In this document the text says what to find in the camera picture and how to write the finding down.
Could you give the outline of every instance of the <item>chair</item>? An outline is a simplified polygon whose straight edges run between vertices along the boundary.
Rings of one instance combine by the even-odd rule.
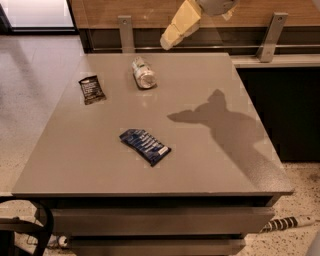
[[[5,204],[17,201],[16,199],[5,199],[0,201],[0,210],[2,213],[9,207]],[[40,203],[29,201],[37,207],[37,211],[44,210],[46,222],[43,226],[29,221],[21,220],[19,216],[0,215],[0,255],[16,256],[16,255],[35,255],[42,256],[47,247],[53,229],[53,216],[49,208]],[[15,246],[15,232],[33,235],[38,239],[37,246],[32,254],[23,252]]]

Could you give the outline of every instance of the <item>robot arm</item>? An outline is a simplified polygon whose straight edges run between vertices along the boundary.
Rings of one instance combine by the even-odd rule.
[[[183,38],[198,30],[202,12],[210,16],[225,14],[239,0],[185,0],[180,6],[171,24],[162,34],[160,44],[169,50],[179,44]]]

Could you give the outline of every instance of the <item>metal post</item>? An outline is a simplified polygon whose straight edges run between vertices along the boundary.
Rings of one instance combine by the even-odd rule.
[[[120,39],[123,53],[134,53],[134,38],[131,16],[118,16]]]
[[[261,62],[271,62],[288,13],[275,12],[257,57]]]

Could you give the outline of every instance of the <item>black chair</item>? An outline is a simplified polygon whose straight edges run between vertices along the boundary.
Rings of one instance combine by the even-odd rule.
[[[1,203],[12,201],[9,199],[2,201]],[[21,255],[35,255],[42,256],[49,242],[50,236],[53,230],[53,216],[49,208],[46,206],[39,205],[45,212],[46,223],[44,226],[37,225],[28,221],[20,220],[19,216],[13,218],[2,218],[0,217],[0,255],[8,256],[21,256]],[[32,235],[38,239],[37,246],[33,254],[22,251],[15,246],[15,232]]]

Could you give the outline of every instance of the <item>chair leg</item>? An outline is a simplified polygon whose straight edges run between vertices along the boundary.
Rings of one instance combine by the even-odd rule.
[[[15,256],[14,232],[0,230],[0,255]]]

